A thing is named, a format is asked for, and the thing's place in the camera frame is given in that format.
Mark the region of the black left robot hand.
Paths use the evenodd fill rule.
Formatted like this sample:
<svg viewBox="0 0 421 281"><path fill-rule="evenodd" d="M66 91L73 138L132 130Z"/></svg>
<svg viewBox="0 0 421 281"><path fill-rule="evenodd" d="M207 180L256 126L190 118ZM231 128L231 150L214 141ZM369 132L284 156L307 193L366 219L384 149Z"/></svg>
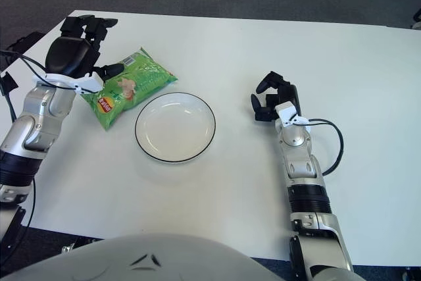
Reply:
<svg viewBox="0 0 421 281"><path fill-rule="evenodd" d="M100 44L109 28L118 23L115 18L97 18L93 15L68 16L58 37L50 46L45 59L46 73L79 79L86 74L98 73L107 81L124 70L121 63L97 67Z"/></svg>

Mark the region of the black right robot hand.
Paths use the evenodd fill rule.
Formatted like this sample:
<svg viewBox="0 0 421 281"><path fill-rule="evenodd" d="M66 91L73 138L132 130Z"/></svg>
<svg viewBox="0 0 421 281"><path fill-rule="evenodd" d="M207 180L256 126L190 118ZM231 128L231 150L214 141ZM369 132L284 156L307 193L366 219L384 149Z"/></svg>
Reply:
<svg viewBox="0 0 421 281"><path fill-rule="evenodd" d="M255 94L251 94L251 104L255 112L255 120L261 122L271 122L279 118L275 106L282 103L291 102L296 108L297 114L301 116L301 106L297 88L295 85L284 80L283 76L271 71L258 84L256 93L264 93L267 89L273 88L277 93L266 94L266 106L263 107Z"/></svg>

